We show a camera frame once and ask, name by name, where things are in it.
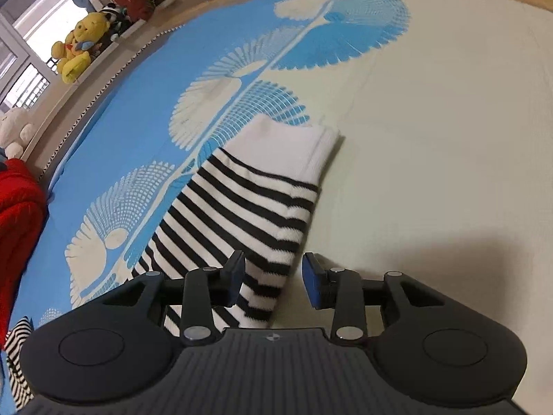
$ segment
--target winnie the pooh plush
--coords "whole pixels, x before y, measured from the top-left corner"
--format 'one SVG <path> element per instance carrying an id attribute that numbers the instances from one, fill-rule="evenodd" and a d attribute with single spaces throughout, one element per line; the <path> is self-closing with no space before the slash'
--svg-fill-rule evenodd
<path id="1" fill-rule="evenodd" d="M 56 68 L 64 83 L 74 83 L 92 60 L 106 49 L 111 43 L 109 30 L 110 22 L 106 16 L 100 12 L 91 12 L 77 23 L 65 39 L 65 44 L 56 42 L 53 45 L 52 57 L 60 59 Z M 62 47 L 67 49 L 65 56 L 62 55 Z"/>
<path id="2" fill-rule="evenodd" d="M 0 116 L 0 148 L 4 148 L 8 159 L 19 159 L 36 133 L 37 127 L 26 109 L 13 108 Z"/>
<path id="3" fill-rule="evenodd" d="M 52 45 L 52 58 L 58 59 L 56 64 L 57 73 L 62 74 L 65 64 L 75 57 L 73 47 L 76 43 L 73 32 L 70 32 L 65 38 L 65 42 L 57 41 Z"/>

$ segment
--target blue bed sheet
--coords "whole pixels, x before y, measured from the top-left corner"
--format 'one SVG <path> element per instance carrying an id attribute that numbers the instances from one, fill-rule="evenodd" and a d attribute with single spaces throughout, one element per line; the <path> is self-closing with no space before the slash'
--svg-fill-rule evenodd
<path id="1" fill-rule="evenodd" d="M 299 97 L 309 79 L 292 89 L 280 76 L 384 47 L 408 20 L 401 0 L 253 0 L 168 34 L 111 89 L 64 162 L 11 325 L 26 315 L 37 327 L 123 283 L 215 148 L 258 113 L 291 125 L 319 119 Z M 13 411 L 8 390 L 0 413 Z"/>

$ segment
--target striped cloth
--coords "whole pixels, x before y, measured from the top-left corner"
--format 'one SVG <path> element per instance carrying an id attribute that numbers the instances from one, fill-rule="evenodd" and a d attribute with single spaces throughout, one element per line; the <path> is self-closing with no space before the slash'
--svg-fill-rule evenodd
<path id="1" fill-rule="evenodd" d="M 24 316 L 6 335 L 6 362 L 8 365 L 9 388 L 12 391 L 13 402 L 19 411 L 32 399 L 32 393 L 23 377 L 19 364 L 19 355 L 23 342 L 32 332 L 30 320 Z"/>
<path id="2" fill-rule="evenodd" d="M 308 229 L 320 173 L 336 139 L 325 127 L 291 127 L 256 116 L 225 149 L 215 150 L 173 201 L 133 276 L 155 270 L 178 279 L 196 268 L 222 267 L 241 250 L 246 275 L 238 302 L 213 309 L 215 326 L 266 327 Z M 170 307 L 165 319 L 174 335 L 180 311 Z"/>

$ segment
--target logo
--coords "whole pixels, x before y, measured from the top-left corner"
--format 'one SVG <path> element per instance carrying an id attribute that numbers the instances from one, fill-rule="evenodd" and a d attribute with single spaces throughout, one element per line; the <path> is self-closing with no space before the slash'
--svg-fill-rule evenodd
<path id="1" fill-rule="evenodd" d="M 273 332 L 273 334 L 269 334 L 265 338 L 271 342 L 276 342 L 276 341 L 279 341 L 281 337 L 280 335 Z"/>

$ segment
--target bed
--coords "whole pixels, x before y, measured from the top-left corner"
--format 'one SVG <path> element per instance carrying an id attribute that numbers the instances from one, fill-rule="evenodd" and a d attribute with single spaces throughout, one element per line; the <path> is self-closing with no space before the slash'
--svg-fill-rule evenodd
<path id="1" fill-rule="evenodd" d="M 553 15 L 536 6 L 553 0 L 243 1 L 161 34 L 75 124 L 12 325 L 129 279 L 197 168 L 264 113 L 342 136 L 304 250 L 401 269 L 513 329 L 529 355 L 515 400 L 545 414 Z M 297 271 L 274 326 L 330 316 Z"/>

